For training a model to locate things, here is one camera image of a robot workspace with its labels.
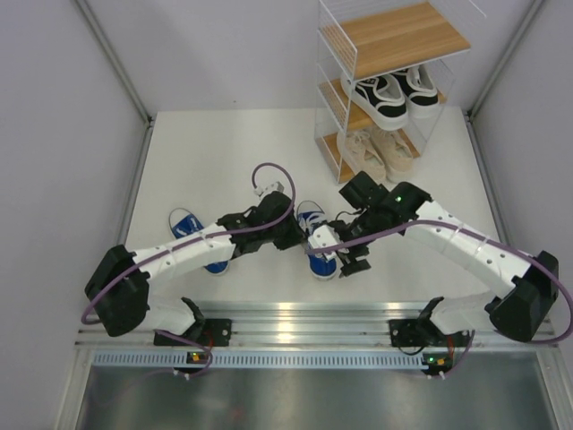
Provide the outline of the beige lace sneaker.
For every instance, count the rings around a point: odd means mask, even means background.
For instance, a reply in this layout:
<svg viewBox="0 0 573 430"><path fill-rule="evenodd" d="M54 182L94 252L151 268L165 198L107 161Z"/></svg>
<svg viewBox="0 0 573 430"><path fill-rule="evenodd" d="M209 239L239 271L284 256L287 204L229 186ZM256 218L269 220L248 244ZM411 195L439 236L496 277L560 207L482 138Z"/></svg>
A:
<svg viewBox="0 0 573 430"><path fill-rule="evenodd" d="M364 130L350 133L338 131L337 148L342 160L356 175L363 171L376 184L381 184L387 179L384 161L373 147L368 132Z"/></svg>
<svg viewBox="0 0 573 430"><path fill-rule="evenodd" d="M414 168L414 156L398 131L384 131L378 126L370 130L372 146L381 156L389 181L406 181Z"/></svg>

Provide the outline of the black white sneaker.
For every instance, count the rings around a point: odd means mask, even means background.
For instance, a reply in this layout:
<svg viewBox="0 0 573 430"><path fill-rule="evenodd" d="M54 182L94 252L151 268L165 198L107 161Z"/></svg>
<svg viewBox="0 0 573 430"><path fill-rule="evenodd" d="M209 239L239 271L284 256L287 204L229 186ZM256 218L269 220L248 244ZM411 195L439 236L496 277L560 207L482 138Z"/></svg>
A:
<svg viewBox="0 0 573 430"><path fill-rule="evenodd" d="M342 73L343 92L384 131L397 131L408 122L406 96L398 80L383 74L358 81L355 85Z"/></svg>
<svg viewBox="0 0 573 430"><path fill-rule="evenodd" d="M392 74L406 98L408 113L419 119L436 116L440 111L438 89L424 64Z"/></svg>

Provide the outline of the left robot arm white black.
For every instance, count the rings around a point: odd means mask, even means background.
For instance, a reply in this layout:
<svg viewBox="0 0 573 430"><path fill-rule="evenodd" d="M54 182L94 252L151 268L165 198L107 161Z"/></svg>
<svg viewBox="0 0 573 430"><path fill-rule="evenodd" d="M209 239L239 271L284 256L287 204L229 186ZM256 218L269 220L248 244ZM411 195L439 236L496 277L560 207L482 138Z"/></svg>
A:
<svg viewBox="0 0 573 430"><path fill-rule="evenodd" d="M203 337L205 318L191 299L166 297L162 289L169 282L212 263L254 254L266 244L284 251L307 237L291 198L274 191L246 211L227 214L166 244L136 251L116 245L88 281L85 294L90 302L81 321L102 324L110 337L150 330L195 345Z"/></svg>

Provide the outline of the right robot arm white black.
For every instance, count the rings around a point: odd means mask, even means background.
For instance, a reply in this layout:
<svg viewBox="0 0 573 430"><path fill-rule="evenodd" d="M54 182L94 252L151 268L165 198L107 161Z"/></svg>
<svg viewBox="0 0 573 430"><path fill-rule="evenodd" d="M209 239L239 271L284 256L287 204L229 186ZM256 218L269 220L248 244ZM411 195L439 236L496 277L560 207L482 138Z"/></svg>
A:
<svg viewBox="0 0 573 430"><path fill-rule="evenodd" d="M419 187L401 182L392 190L361 172L340 194L356 210L351 222L335 220L312 233L309 244L342 262L348 277L370 269L368 245L399 233L427 245L479 279L488 289L463 297L435 297L414 320L414 332L440 345L462 331L495 331L517 342L533 340L559 295L558 259L525 254L474 230Z"/></svg>

